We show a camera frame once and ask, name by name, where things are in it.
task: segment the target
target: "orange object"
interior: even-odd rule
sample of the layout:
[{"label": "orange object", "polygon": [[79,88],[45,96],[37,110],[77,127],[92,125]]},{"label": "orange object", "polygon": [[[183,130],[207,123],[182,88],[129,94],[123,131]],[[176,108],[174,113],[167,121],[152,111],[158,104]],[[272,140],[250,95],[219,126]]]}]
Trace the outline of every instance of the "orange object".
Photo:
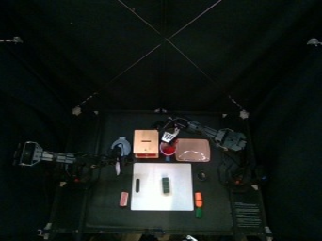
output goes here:
[{"label": "orange object", "polygon": [[135,130],[133,154],[136,158],[159,158],[158,130]]},{"label": "orange object", "polygon": [[196,207],[203,207],[203,195],[202,192],[195,192]]}]

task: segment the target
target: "cardboard box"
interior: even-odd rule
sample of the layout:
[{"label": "cardboard box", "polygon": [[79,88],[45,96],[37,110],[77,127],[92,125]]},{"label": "cardboard box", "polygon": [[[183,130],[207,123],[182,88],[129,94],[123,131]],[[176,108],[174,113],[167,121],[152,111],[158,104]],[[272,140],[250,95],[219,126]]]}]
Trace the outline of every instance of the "cardboard box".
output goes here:
[{"label": "cardboard box", "polygon": [[159,158],[158,130],[135,130],[133,154],[136,158]]}]

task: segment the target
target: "black enclosure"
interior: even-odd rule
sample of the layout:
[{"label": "black enclosure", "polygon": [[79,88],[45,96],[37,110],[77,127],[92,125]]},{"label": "black enclosure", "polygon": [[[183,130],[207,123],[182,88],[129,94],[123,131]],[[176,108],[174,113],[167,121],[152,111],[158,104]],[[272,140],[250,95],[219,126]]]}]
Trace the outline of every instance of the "black enclosure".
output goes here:
[{"label": "black enclosure", "polygon": [[87,121],[156,109],[248,113],[274,240],[321,240],[319,0],[4,0],[0,9],[1,240],[35,240],[56,188],[44,165],[12,165],[17,143],[99,153]]}]

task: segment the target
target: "green object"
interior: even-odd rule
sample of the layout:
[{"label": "green object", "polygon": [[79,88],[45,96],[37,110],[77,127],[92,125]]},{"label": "green object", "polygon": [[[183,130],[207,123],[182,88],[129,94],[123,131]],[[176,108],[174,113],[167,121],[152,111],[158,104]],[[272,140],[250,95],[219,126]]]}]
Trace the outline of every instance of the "green object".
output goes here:
[{"label": "green object", "polygon": [[168,184],[167,177],[162,178],[162,189],[163,189],[163,193],[170,193],[170,184]]},{"label": "green object", "polygon": [[196,208],[196,218],[202,218],[203,217],[203,208],[198,207]]}]

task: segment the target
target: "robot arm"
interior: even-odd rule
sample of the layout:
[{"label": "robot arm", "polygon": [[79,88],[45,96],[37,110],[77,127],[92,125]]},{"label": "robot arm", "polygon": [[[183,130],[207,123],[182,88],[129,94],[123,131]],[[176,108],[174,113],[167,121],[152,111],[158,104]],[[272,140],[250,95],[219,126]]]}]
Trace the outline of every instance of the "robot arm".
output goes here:
[{"label": "robot arm", "polygon": [[246,135],[239,132],[234,132],[230,129],[215,130],[207,126],[200,125],[196,121],[188,120],[180,117],[170,117],[166,125],[162,127],[164,130],[162,141],[171,142],[180,130],[190,133],[206,136],[216,147],[224,151],[238,152],[244,149],[247,144]]}]

